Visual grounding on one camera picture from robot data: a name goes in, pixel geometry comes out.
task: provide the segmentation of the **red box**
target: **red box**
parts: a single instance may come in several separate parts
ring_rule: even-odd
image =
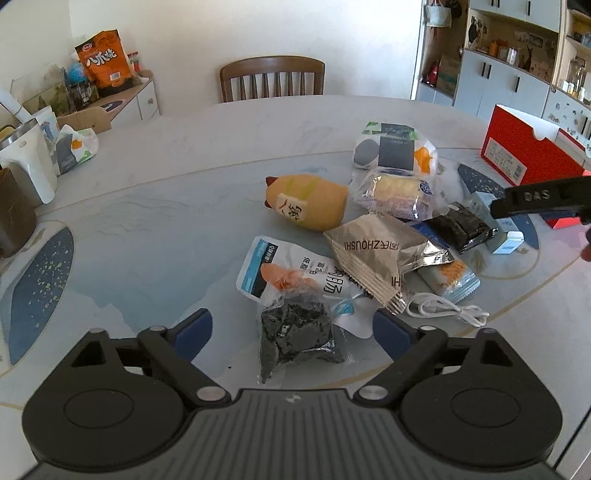
[[[512,185],[567,179],[591,174],[584,147],[551,122],[496,105],[480,156]],[[578,219],[547,220],[552,228]]]

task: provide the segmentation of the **chair backrest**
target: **chair backrest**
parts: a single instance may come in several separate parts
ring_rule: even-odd
[[[280,73],[287,74],[287,95],[294,94],[293,73],[300,74],[300,95],[306,94],[306,73],[314,74],[314,95],[324,91],[324,63],[308,57],[276,56],[256,57],[235,61],[220,70],[222,96],[224,102],[232,102],[232,79],[239,79],[240,100],[247,100],[244,77],[250,77],[251,98],[258,98],[256,75],[262,74],[262,98],[269,98],[268,74],[275,74],[274,96],[281,96]]]

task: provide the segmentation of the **das logo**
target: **das logo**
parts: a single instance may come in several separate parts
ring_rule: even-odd
[[[533,200],[548,200],[550,198],[550,192],[548,190],[542,190],[541,192],[534,191],[525,192],[523,197],[526,202],[532,202]]]

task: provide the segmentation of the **kettle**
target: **kettle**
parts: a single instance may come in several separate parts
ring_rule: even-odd
[[[56,195],[57,176],[37,119],[25,122],[0,142],[0,166],[11,169],[32,205],[49,203]]]

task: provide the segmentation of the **cabinet door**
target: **cabinet door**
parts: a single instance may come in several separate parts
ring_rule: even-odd
[[[591,111],[560,90],[550,91],[542,114],[544,120],[565,130],[581,145],[591,131]]]
[[[436,105],[453,106],[453,97],[438,90],[435,92],[435,98],[433,99],[433,103],[435,103]]]
[[[491,122],[492,112],[497,103],[509,106],[515,89],[515,69],[513,67],[491,59],[488,63],[477,115],[486,125]]]
[[[425,85],[423,82],[418,84],[417,98],[419,102],[433,103],[435,98],[435,89]]]
[[[507,17],[525,20],[528,0],[496,0],[499,7],[497,13]]]
[[[530,115],[542,116],[550,85],[517,69],[514,69],[514,74],[515,90],[509,106]]]
[[[497,0],[470,0],[470,8],[475,10],[484,10],[486,12],[496,12]]]
[[[455,108],[476,116],[484,88],[486,69],[490,65],[488,57],[464,50],[460,77],[457,80]]]
[[[555,32],[560,29],[560,0],[528,0],[526,13],[525,20],[530,23]]]
[[[154,112],[158,110],[156,92],[154,91],[154,82],[150,82],[141,92],[139,92],[138,103],[142,120],[148,120],[154,116]]]
[[[121,110],[113,120],[111,120],[111,127],[117,128],[124,125],[134,124],[141,122],[142,117],[139,114],[138,99],[134,98],[130,101],[123,110]]]

